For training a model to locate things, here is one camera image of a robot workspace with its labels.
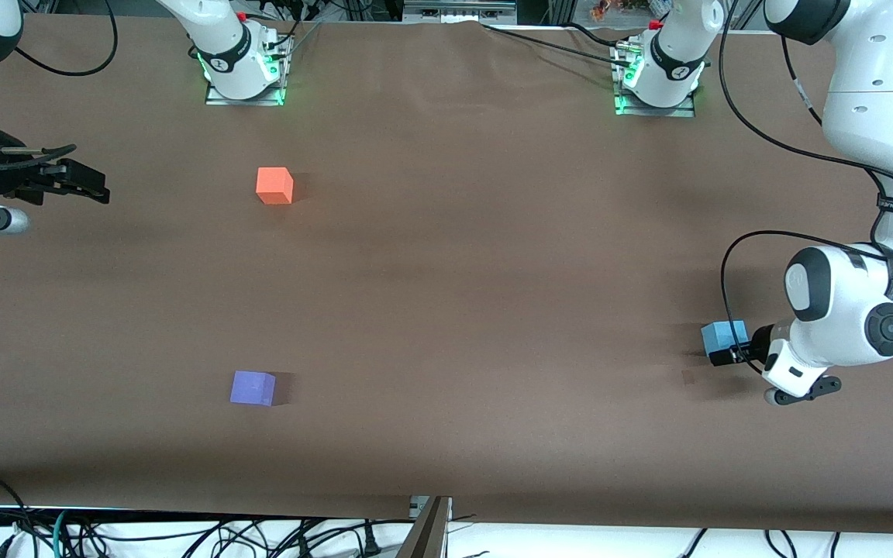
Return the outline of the light blue foam cube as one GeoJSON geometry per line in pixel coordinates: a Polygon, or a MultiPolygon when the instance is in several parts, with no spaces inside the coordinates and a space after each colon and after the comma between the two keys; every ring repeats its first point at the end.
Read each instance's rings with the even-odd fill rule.
{"type": "Polygon", "coordinates": [[[701,327],[702,345],[706,356],[727,352],[736,345],[746,345],[749,335],[742,320],[710,322],[701,327]]]}

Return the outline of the orange foam cube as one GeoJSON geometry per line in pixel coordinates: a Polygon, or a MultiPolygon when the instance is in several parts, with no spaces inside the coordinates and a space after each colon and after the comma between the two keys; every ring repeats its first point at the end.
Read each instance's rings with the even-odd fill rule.
{"type": "Polygon", "coordinates": [[[255,192],[264,205],[291,205],[295,182],[288,168],[261,167],[257,169],[255,192]]]}

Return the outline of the brown table cover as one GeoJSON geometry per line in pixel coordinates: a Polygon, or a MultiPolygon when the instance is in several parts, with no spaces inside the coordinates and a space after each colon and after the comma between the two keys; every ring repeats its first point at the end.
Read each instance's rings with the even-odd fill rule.
{"type": "Polygon", "coordinates": [[[857,243],[876,213],[715,74],[695,118],[628,118],[596,61],[337,22],[286,105],[207,106],[177,21],[119,35],[91,77],[0,64],[0,128],[111,190],[0,236],[0,479],[29,505],[893,531],[893,360],[780,408],[702,352],[734,238],[857,243]],[[271,407],[229,402],[237,370],[271,407]]]}

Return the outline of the purple foam cube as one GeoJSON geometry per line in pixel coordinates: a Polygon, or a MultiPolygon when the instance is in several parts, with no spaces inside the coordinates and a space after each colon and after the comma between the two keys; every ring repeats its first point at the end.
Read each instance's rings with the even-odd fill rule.
{"type": "Polygon", "coordinates": [[[229,402],[271,407],[275,399],[276,377],[270,372],[237,370],[233,375],[229,402]]]}

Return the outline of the aluminium profile bar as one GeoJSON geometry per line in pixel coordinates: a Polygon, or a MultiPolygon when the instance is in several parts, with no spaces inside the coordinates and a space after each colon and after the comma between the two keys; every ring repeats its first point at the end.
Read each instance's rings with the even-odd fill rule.
{"type": "Polygon", "coordinates": [[[451,522],[453,499],[428,497],[419,506],[419,515],[395,558],[446,558],[447,527],[451,522]]]}

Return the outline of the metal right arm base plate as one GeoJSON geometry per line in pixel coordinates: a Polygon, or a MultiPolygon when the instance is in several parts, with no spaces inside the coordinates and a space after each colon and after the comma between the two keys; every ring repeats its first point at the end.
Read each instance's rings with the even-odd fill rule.
{"type": "Polygon", "coordinates": [[[203,77],[208,84],[205,89],[206,105],[237,105],[237,106],[282,106],[286,102],[288,75],[291,70],[291,57],[293,57],[293,36],[283,36],[276,43],[267,43],[271,46],[266,53],[258,54],[256,59],[251,57],[251,63],[255,70],[248,71],[248,81],[262,85],[261,91],[250,98],[227,98],[212,81],[210,70],[202,61],[203,77]]]}

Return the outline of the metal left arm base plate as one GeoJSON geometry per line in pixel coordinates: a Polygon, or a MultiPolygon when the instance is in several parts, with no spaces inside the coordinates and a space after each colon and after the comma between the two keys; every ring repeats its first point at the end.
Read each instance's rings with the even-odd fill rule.
{"type": "MultiPolygon", "coordinates": [[[[640,56],[640,46],[638,43],[631,41],[616,41],[614,46],[609,47],[611,59],[617,61],[628,61],[630,66],[637,66],[642,63],[640,56]]],[[[627,68],[618,67],[616,64],[611,66],[612,88],[614,95],[615,113],[617,115],[631,115],[644,117],[672,117],[672,118],[694,118],[695,117],[695,91],[698,87],[698,79],[692,82],[690,91],[680,105],[674,107],[655,107],[643,102],[634,91],[630,91],[625,86],[627,75],[632,75],[632,71],[627,68]]]]}

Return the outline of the aluminium rear frame rail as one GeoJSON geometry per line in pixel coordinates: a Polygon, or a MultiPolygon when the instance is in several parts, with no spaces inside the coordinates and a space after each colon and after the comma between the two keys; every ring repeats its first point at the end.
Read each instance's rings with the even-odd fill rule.
{"type": "Polygon", "coordinates": [[[486,22],[516,25],[516,0],[403,0],[403,22],[486,22]]]}

